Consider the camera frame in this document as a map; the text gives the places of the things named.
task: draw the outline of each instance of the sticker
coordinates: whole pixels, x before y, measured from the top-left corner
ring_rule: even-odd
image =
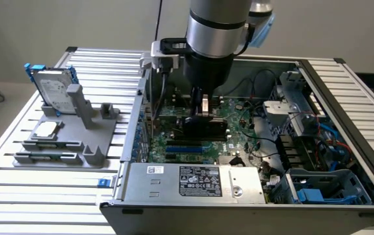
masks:
[[[48,104],[62,113],[75,113],[71,97],[67,94],[68,86],[54,80],[40,80]]]
[[[163,166],[148,166],[147,173],[148,174],[163,174]]]
[[[184,197],[222,197],[219,167],[180,166],[179,194]]]

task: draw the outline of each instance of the capacitor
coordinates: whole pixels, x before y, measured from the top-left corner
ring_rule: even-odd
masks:
[[[240,110],[244,109],[244,107],[243,107],[240,104],[236,104],[236,105],[235,105],[235,109],[240,111]]]

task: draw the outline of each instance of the warning label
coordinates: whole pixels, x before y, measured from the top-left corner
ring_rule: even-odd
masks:
[[[186,197],[222,197],[219,167],[180,166],[180,190]]]

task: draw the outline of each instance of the white wall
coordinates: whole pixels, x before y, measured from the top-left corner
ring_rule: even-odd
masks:
[[[26,62],[55,65],[68,46],[148,49],[159,0],[0,0],[0,81]]]
[[[374,0],[272,0],[276,21],[263,47],[246,54],[340,57],[374,72]],[[188,0],[164,0],[160,34],[183,37]]]

